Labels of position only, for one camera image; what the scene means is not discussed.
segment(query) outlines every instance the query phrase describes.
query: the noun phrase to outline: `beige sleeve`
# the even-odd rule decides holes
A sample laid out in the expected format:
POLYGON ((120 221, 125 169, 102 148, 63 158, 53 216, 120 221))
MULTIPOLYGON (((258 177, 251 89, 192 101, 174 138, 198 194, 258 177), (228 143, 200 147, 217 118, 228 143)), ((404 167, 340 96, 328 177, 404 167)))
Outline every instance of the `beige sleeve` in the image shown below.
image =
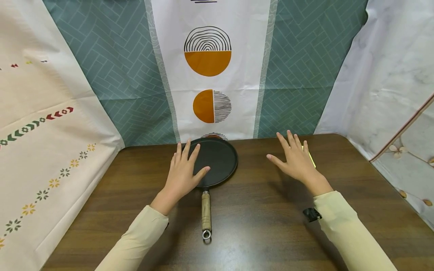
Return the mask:
POLYGON ((136 271, 143 257, 163 234, 168 218, 146 206, 96 271, 136 271))
POLYGON ((314 197, 321 229, 336 246, 349 271, 396 271, 357 213, 337 191, 314 197))

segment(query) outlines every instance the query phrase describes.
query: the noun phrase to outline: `left hand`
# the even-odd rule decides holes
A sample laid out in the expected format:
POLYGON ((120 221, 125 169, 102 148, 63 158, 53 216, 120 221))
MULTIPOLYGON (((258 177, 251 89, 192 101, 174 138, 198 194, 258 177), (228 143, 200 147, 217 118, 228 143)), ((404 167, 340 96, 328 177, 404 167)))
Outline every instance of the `left hand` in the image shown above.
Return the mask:
POLYGON ((188 140, 184 150, 182 150, 181 143, 178 143, 176 153, 170 161, 166 185, 151 203, 151 207, 163 215, 168 215, 175 204, 193 190, 210 170, 210 167, 204 167, 193 176, 194 163, 201 145, 197 144, 188 158, 190 144, 190 140, 188 140))
POLYGON ((169 175, 164 189, 170 191, 178 199, 193 190, 210 170, 210 167, 204 167, 193 176, 194 163, 200 149, 201 145, 197 144, 190 158, 188 158, 190 140, 185 144, 184 150, 181 150, 181 143, 178 143, 176 153, 173 155, 172 161, 170 161, 169 175))

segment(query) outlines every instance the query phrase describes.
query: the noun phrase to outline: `round griddle pan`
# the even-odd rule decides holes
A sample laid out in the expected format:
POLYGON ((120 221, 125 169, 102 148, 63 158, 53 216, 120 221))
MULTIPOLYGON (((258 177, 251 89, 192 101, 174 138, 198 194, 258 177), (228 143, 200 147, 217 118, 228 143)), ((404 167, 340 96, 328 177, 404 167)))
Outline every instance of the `round griddle pan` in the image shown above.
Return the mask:
POLYGON ((197 187, 202 188, 202 239, 211 238, 211 206, 209 188, 229 179, 237 169, 238 154, 235 148, 227 141, 204 137, 193 140, 190 146, 190 157, 197 144, 201 144, 201 150, 194 164, 193 174, 197 174, 202 168, 209 166, 211 170, 203 177, 197 187))

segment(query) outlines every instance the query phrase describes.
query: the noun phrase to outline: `hand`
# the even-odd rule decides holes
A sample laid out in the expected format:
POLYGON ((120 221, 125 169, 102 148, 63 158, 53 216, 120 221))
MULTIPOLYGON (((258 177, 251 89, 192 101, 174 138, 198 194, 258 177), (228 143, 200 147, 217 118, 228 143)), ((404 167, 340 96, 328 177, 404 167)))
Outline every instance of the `hand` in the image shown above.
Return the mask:
POLYGON ((189 139, 182 150, 181 143, 178 143, 177 151, 170 161, 166 185, 151 203, 151 207, 163 215, 167 215, 175 204, 193 190, 210 170, 210 167, 204 167, 193 176, 194 163, 201 145, 197 144, 188 158, 190 144, 189 139))
POLYGON ((282 162, 271 154, 267 154, 267 158, 284 173, 306 185, 314 196, 333 191, 327 179, 313 165, 307 141, 303 142, 303 148, 296 134, 293 136, 289 130, 287 133, 288 141, 280 133, 277 133, 277 138, 285 152, 286 162, 282 162))

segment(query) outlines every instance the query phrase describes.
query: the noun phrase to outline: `wooden table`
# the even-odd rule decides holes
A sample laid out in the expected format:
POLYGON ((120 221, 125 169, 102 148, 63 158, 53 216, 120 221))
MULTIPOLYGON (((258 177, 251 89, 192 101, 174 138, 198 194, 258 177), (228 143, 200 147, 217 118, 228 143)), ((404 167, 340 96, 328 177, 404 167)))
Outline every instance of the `wooden table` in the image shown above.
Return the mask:
MULTIPOLYGON (((340 191, 397 269, 432 270, 434 233, 362 155, 339 135, 308 140, 317 169, 340 191)), ((266 159, 277 139, 231 142, 238 169, 211 190, 213 239, 201 239, 201 191, 185 196, 139 270, 345 270, 338 253, 301 211, 306 189, 266 159)), ((43 270, 94 270, 163 187, 174 145, 122 150, 43 270)))

